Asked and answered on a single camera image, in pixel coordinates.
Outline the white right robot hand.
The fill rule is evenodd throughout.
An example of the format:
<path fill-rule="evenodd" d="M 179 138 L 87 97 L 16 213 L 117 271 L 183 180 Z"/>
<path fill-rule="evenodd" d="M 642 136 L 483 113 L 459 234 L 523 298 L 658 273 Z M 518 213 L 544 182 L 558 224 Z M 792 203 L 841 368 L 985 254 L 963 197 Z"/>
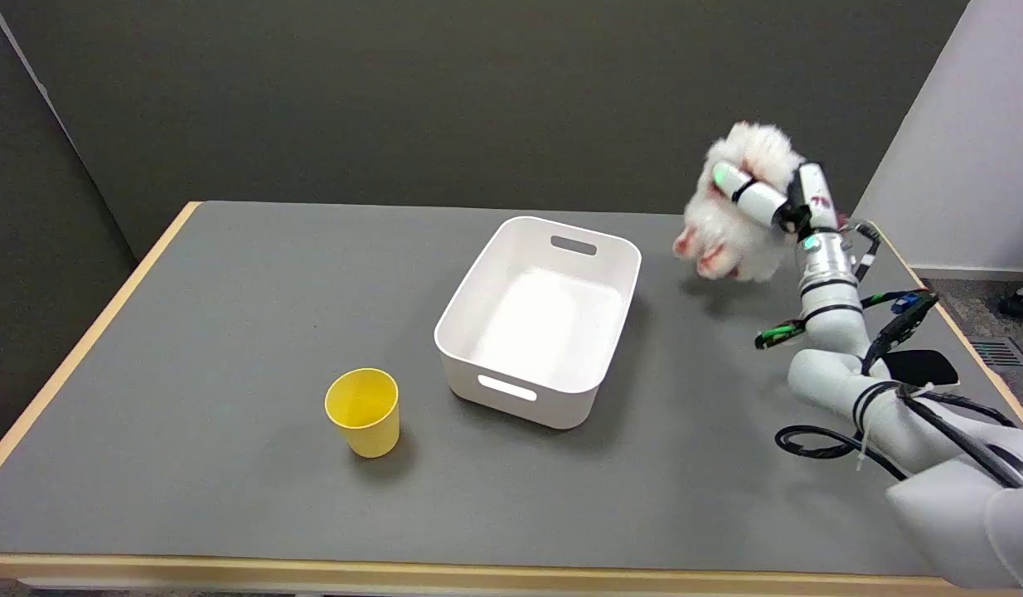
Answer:
<path fill-rule="evenodd" d="M 710 167 L 708 174 L 710 182 L 735 206 L 761 226 L 799 239 L 814 233 L 835 233 L 841 228 L 840 212 L 832 200 L 820 163 L 801 163 L 784 190 L 725 160 Z"/>

